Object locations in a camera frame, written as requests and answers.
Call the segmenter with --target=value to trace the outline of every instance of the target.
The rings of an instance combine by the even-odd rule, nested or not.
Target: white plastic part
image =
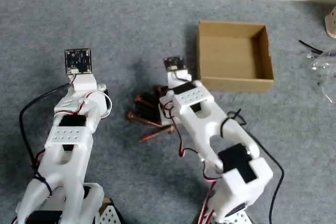
[[[237,169],[230,170],[222,175],[218,181],[216,193],[210,198],[208,207],[215,211],[215,220],[223,223],[226,215],[235,207],[245,203],[252,205],[264,192],[265,186],[273,177],[273,172],[260,157],[249,162],[256,179],[245,183]]]
[[[168,83],[171,89],[181,84],[176,82],[172,74],[168,74]],[[222,174],[217,180],[214,195],[209,199],[208,209],[214,210],[214,219],[223,223],[226,220],[225,216],[237,206],[244,203],[248,207],[258,199],[273,177],[273,172],[266,161],[259,157],[260,150],[257,143],[235,120],[228,119],[222,127],[223,138],[245,146],[247,154],[252,158],[249,165],[257,178],[246,183],[237,169],[223,174],[223,163],[211,148],[210,139],[221,134],[221,125],[227,115],[200,81],[194,81],[193,84],[194,88],[180,94],[169,90],[164,97],[160,98],[160,102],[167,104],[167,109],[172,108],[174,121],[181,122],[187,129],[194,142],[194,148],[201,161],[205,162],[207,170],[214,174]],[[200,104],[201,110],[194,112],[191,106],[197,103]],[[171,124],[172,120],[165,118],[160,107],[159,109],[162,124]]]
[[[227,115],[221,110],[214,100],[214,97],[200,83],[196,83],[196,88],[174,95],[174,92],[167,92],[166,96],[160,98],[165,104],[169,100],[173,101],[174,106],[172,115],[176,116],[191,135],[196,151],[200,157],[205,160],[208,169],[216,170],[218,173],[223,171],[222,161],[210,146],[210,138],[220,135],[221,123],[227,118]],[[194,112],[191,105],[201,103],[202,109]],[[161,111],[162,124],[171,124]],[[223,134],[233,143],[242,143],[246,146],[252,158],[258,158],[260,151],[256,142],[244,131],[244,129],[235,121],[228,120],[223,127]]]
[[[178,70],[178,71],[170,71],[167,73],[168,75],[168,88],[174,88],[176,86],[182,85],[185,81],[181,81],[179,79],[185,79],[191,81],[192,76],[188,73],[188,70]]]
[[[336,7],[326,16],[325,24],[327,34],[332,38],[336,38]]]
[[[93,74],[78,74],[73,82],[77,92],[97,89],[97,82]]]
[[[96,224],[121,224],[114,206],[107,206]]]
[[[92,133],[95,132],[100,117],[107,112],[105,96],[98,91],[85,98],[89,91],[97,91],[93,75],[76,76],[74,87],[69,88],[67,95],[55,107],[53,127],[38,168],[38,172],[46,179],[52,191],[63,188],[66,201],[62,208],[60,224],[91,224],[102,204],[103,190],[97,184],[91,184],[94,189],[88,195],[89,200],[83,199],[83,182],[93,145]],[[59,111],[76,112],[81,104],[79,114],[86,115],[85,126],[58,126],[66,114]],[[63,145],[73,145],[72,151],[65,151]],[[24,224],[33,211],[43,206],[48,195],[47,186],[33,179],[19,204],[17,223]]]
[[[211,219],[210,224],[216,224],[214,217]],[[252,222],[245,211],[239,211],[229,217],[226,217],[223,224],[252,224]]]

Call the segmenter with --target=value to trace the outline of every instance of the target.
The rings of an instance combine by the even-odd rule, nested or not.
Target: robotic arm
[[[39,176],[30,181],[17,207],[18,224],[100,221],[97,214],[104,191],[96,183],[84,183],[84,178],[92,134],[110,114],[112,102],[106,85],[97,84],[91,73],[90,49],[66,50],[65,56],[72,85],[55,106],[54,122],[36,172]]]
[[[160,98],[162,125],[182,123],[207,170],[219,175],[216,191],[206,199],[198,223],[209,223],[211,215],[223,223],[258,199],[273,172],[249,134],[221,110],[200,81],[191,81],[183,59],[169,57],[164,63],[168,89]],[[216,154],[210,146],[214,135],[229,139],[233,146]]]

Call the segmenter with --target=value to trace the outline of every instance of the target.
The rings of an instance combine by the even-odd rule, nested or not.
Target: black cable
[[[58,90],[60,89],[63,89],[63,88],[66,88],[66,87],[69,87],[70,84],[69,83],[66,83],[66,84],[63,84],[51,91],[48,91],[47,93],[43,94],[43,95],[40,95],[39,97],[33,99],[31,102],[29,102],[21,111],[20,111],[20,116],[19,116],[19,123],[20,123],[20,130],[21,130],[21,135],[22,135],[22,138],[23,138],[23,141],[26,145],[26,148],[27,148],[27,151],[28,151],[28,154],[29,154],[29,157],[30,157],[30,161],[31,161],[31,164],[33,166],[33,168],[36,167],[36,162],[35,162],[35,156],[33,154],[33,151],[31,149],[31,146],[28,142],[28,139],[27,139],[27,136],[26,136],[26,133],[25,133],[25,129],[24,129],[24,124],[23,124],[23,115],[24,113],[26,112],[26,110],[28,110],[33,104],[35,104],[36,102],[38,102],[39,100],[43,99],[44,97],[47,97],[48,95],[52,94],[52,93],[55,93],[57,92]]]
[[[172,109],[173,109],[173,108],[174,108],[174,107],[171,107],[171,108],[169,109],[169,119],[171,119],[171,120],[173,121],[173,124],[174,124],[174,126],[175,126],[175,128],[176,128],[176,131],[177,131],[177,134],[178,134],[178,137],[180,138],[180,148],[178,149],[178,152],[179,152],[178,154],[179,154],[179,156],[180,156],[180,157],[183,157],[183,156],[184,156],[184,153],[185,153],[186,150],[189,150],[189,151],[192,151],[192,152],[198,154],[198,152],[197,152],[196,150],[192,149],[192,148],[189,148],[189,147],[183,148],[182,135],[181,135],[181,133],[180,133],[180,131],[179,131],[179,128],[177,127],[177,124],[176,124],[176,122],[175,122],[175,120],[173,119],[173,116],[172,116]]]
[[[301,39],[299,39],[299,42],[300,42],[301,44],[303,44],[304,46],[309,47],[310,49],[312,49],[312,51],[313,51],[314,53],[318,54],[318,55],[321,55],[321,54],[323,53],[322,50],[319,50],[319,49],[317,49],[317,48],[315,48],[315,47],[312,47],[311,45],[309,45],[309,44],[303,42]]]
[[[282,184],[283,178],[285,177],[285,170],[283,169],[283,167],[280,165],[280,163],[268,152],[268,150],[266,150],[266,148],[260,143],[260,141],[252,135],[252,133],[250,133],[248,130],[245,130],[247,134],[249,134],[250,137],[253,138],[253,140],[259,145],[259,147],[267,154],[267,156],[269,156],[269,158],[279,167],[279,169],[281,170],[281,176],[278,182],[277,187],[274,190],[274,194],[272,197],[272,201],[271,201],[271,205],[269,208],[269,223],[272,224],[272,212],[273,212],[273,207],[274,207],[274,203],[275,203],[275,198],[277,197],[278,194],[278,190]]]
[[[15,218],[12,220],[11,224],[14,224],[16,220],[17,220],[17,217],[15,217]]]
[[[72,82],[70,83],[66,83],[66,84],[63,84],[51,91],[48,91],[47,93],[44,93],[43,95],[40,95],[39,97],[33,99],[31,102],[29,102],[21,111],[20,111],[20,115],[19,115],[19,123],[20,123],[20,130],[21,130],[21,135],[22,135],[22,139],[26,145],[26,148],[27,148],[27,151],[28,151],[28,154],[29,154],[29,158],[30,158],[30,161],[31,161],[31,167],[33,168],[34,170],[34,179],[37,179],[39,181],[41,181],[42,183],[44,183],[47,188],[48,188],[48,191],[49,191],[49,195],[52,195],[53,194],[53,191],[50,187],[50,185],[47,183],[46,179],[38,172],[38,165],[36,164],[36,160],[35,160],[35,156],[33,154],[33,150],[31,149],[31,146],[29,144],[29,141],[27,139],[27,136],[26,136],[26,133],[25,133],[25,128],[24,128],[24,123],[23,123],[23,116],[24,116],[24,113],[33,105],[35,104],[36,102],[40,101],[41,99],[57,92],[58,90],[60,89],[63,89],[63,88],[67,88],[69,87]]]
[[[179,81],[186,81],[186,82],[190,82],[189,80],[187,80],[187,79],[183,79],[183,78],[180,78],[180,77],[178,77],[177,76],[177,73],[176,73],[176,71],[174,71],[174,75],[175,75],[175,77],[177,78],[177,80],[179,80]]]
[[[243,119],[244,122],[246,122],[244,120],[244,118],[242,116],[239,115],[239,112],[241,111],[241,109],[239,109],[237,112],[233,112],[233,111],[230,111],[228,112],[227,114],[230,115],[230,114],[234,114],[233,117],[227,117],[223,123],[221,124],[221,127],[220,127],[220,135],[221,137],[223,137],[223,126],[224,124],[229,120],[229,119],[235,119],[235,117],[239,117],[241,119]],[[266,155],[278,166],[278,168],[281,170],[281,176],[279,178],[279,182],[278,182],[278,185],[276,187],[276,189],[274,190],[274,194],[273,194],[273,197],[272,197],[272,201],[271,201],[271,204],[270,204],[270,208],[269,208],[269,215],[268,215],[268,219],[269,219],[269,223],[272,224],[272,213],[273,213],[273,207],[274,207],[274,203],[275,203],[275,199],[277,197],[277,194],[278,194],[278,191],[279,191],[279,188],[282,184],[282,181],[285,177],[285,170],[283,169],[283,167],[280,165],[280,163],[268,152],[268,150],[261,144],[261,142],[252,134],[250,133],[248,130],[246,130],[245,128],[243,128],[245,130],[245,132],[259,145],[259,147],[266,153]]]

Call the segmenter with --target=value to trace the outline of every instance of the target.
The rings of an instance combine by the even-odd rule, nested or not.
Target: beige object
[[[336,7],[325,18],[327,34],[336,39]]]
[[[264,24],[200,21],[198,78],[210,90],[266,92],[274,83]]]

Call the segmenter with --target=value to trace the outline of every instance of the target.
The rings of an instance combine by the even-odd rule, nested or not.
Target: plastic bag
[[[336,53],[328,52],[319,55],[310,64],[310,69],[318,78],[318,86],[324,96],[331,102],[336,103]]]

